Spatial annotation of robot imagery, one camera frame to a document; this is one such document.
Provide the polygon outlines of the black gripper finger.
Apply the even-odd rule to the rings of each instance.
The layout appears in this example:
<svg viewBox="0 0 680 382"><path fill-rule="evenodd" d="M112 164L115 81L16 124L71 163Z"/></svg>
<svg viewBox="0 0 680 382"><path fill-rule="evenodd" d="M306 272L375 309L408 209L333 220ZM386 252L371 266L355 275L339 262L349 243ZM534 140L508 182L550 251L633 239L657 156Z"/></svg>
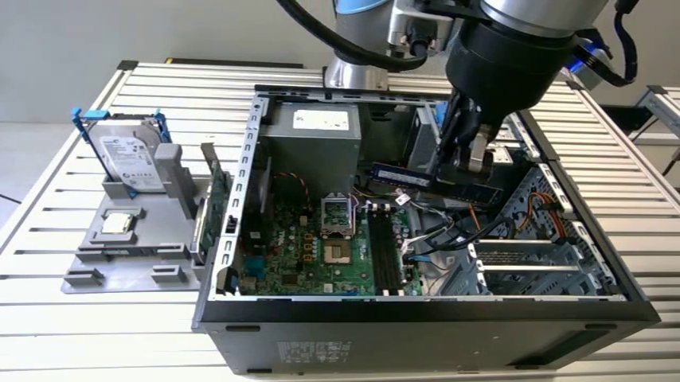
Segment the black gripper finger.
<svg viewBox="0 0 680 382"><path fill-rule="evenodd" d="M496 140L502 118L485 112L470 112L465 122L465 169L472 174L489 174L493 153L488 146Z"/></svg>
<svg viewBox="0 0 680 382"><path fill-rule="evenodd" d="M474 100L464 93L454 93L446 109L441 141L437 151L437 173L456 170L477 175L480 164L473 163L470 143L480 129L480 118Z"/></svg>

